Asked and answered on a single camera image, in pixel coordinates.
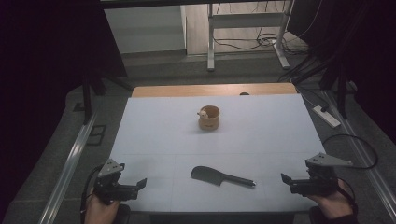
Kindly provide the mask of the person's right hand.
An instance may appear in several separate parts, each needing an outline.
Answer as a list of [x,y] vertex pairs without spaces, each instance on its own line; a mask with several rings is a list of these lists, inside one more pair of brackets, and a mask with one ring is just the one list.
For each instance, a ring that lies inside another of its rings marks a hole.
[[349,200],[339,191],[327,197],[309,195],[308,199],[314,201],[327,218],[354,215],[353,207]]

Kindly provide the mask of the wooden utensil holder cup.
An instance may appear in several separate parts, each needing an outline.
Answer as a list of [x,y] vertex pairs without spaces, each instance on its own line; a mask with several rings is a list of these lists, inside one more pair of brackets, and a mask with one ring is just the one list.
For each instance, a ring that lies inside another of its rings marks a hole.
[[215,131],[219,127],[219,109],[214,105],[205,105],[197,113],[201,130]]

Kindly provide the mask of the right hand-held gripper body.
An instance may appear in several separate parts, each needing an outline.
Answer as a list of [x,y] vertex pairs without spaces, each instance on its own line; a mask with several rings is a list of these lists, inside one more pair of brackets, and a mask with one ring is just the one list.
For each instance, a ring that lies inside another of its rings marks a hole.
[[334,171],[335,166],[352,167],[351,161],[344,161],[324,153],[305,161],[308,179],[289,178],[290,192],[294,194],[329,196],[336,192],[338,180]]

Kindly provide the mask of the metal floor rail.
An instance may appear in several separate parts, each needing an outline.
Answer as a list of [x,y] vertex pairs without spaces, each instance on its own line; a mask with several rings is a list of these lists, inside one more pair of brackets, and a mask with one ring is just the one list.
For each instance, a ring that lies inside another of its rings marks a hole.
[[[375,160],[370,156],[368,145],[357,138],[356,130],[353,128],[350,119],[344,118],[338,111],[337,103],[332,93],[330,91],[322,91],[321,94],[329,102],[329,110],[341,122],[342,130],[346,134],[349,134],[348,141],[358,161],[363,165],[370,165]],[[370,182],[382,204],[385,206],[392,223],[396,224],[396,195],[391,191],[388,182],[380,173],[377,166],[368,169],[366,174],[368,175],[368,178],[370,179]]]
[[94,112],[92,116],[81,126],[76,141],[71,147],[68,157],[64,163],[64,168],[61,171],[58,181],[53,188],[53,191],[37,224],[54,223],[96,118],[97,113]]

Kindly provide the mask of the black tripod stand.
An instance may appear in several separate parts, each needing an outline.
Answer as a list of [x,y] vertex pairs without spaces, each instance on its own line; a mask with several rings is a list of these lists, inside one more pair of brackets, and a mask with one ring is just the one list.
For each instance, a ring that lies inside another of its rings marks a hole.
[[106,87],[103,82],[103,78],[110,82],[124,88],[127,91],[133,91],[133,87],[109,73],[101,70],[95,70],[94,72],[87,73],[82,76],[82,91],[83,91],[83,104],[84,104],[84,121],[83,124],[87,125],[92,118],[92,100],[91,90],[96,95],[104,95],[106,93]]
[[336,88],[336,105],[337,110],[341,114],[343,119],[347,119],[346,112],[346,96],[347,96],[347,74],[345,67],[342,63],[342,54],[334,53],[328,60],[322,62],[317,67],[308,70],[300,77],[293,78],[291,83],[297,85],[314,74],[324,70],[325,74],[319,82],[319,87],[322,90],[329,90],[334,82],[337,82]]

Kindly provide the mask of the white table mat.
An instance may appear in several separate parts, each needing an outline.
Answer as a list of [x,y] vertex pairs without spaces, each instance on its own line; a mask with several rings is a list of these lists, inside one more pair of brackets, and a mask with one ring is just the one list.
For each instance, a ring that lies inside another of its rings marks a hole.
[[[197,113],[219,109],[219,127],[201,130]],[[313,202],[290,192],[281,175],[308,176],[305,160],[323,146],[303,98],[262,96],[131,98],[111,151],[122,184],[146,178],[130,203],[145,212],[300,212]],[[191,178],[196,166],[253,180],[255,188]]]

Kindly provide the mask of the white power strip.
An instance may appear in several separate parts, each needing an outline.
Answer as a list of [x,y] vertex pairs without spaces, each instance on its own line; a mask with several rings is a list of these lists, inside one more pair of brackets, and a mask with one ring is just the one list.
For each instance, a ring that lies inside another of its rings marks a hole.
[[341,125],[340,121],[337,120],[333,115],[331,115],[325,107],[317,105],[313,108],[313,111],[323,119],[332,128],[336,128]]

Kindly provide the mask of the person's left hand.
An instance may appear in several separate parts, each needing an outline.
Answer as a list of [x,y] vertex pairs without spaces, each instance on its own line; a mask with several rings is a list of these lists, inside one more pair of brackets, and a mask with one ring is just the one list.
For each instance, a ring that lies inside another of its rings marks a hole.
[[114,201],[106,205],[100,201],[96,195],[92,195],[87,200],[85,224],[112,224],[118,213],[119,201]]

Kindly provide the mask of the white cabinet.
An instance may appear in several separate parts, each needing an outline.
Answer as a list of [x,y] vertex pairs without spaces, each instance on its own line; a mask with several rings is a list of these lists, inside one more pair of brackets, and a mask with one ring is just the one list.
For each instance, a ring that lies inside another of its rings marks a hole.
[[186,48],[182,6],[116,8],[105,13],[120,53]]

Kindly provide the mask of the white metal desk frame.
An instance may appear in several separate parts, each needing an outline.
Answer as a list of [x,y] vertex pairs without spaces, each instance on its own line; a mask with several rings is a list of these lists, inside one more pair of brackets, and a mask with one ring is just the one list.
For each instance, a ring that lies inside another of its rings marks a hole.
[[285,70],[290,68],[290,64],[284,54],[282,40],[286,32],[294,0],[289,0],[283,12],[264,12],[251,14],[213,14],[213,5],[209,4],[208,9],[208,52],[207,52],[207,70],[215,70],[215,46],[214,31],[216,29],[233,29],[233,28],[253,28],[253,27],[278,27],[279,31],[276,40],[271,40],[276,56]]

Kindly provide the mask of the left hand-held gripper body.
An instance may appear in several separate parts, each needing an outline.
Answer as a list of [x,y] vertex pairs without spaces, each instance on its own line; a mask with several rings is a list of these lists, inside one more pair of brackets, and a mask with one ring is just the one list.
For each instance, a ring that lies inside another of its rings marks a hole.
[[137,199],[137,186],[119,183],[123,169],[124,164],[118,164],[112,159],[108,159],[100,169],[94,181],[93,193],[105,205],[110,205],[114,201],[126,202]]

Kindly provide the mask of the dark curtain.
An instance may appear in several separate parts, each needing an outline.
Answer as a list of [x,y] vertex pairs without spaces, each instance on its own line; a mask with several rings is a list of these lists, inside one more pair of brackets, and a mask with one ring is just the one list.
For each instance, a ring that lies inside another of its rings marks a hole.
[[90,77],[126,72],[100,0],[0,0],[0,215]]
[[396,144],[396,0],[295,0],[288,30],[334,59],[320,87],[353,82],[356,101]]

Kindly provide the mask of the black floor socket plate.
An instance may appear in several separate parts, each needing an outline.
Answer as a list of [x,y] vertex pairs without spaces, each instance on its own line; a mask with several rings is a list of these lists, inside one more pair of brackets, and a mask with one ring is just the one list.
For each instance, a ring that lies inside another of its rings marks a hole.
[[106,135],[106,125],[93,125],[86,145],[98,147],[102,145]]

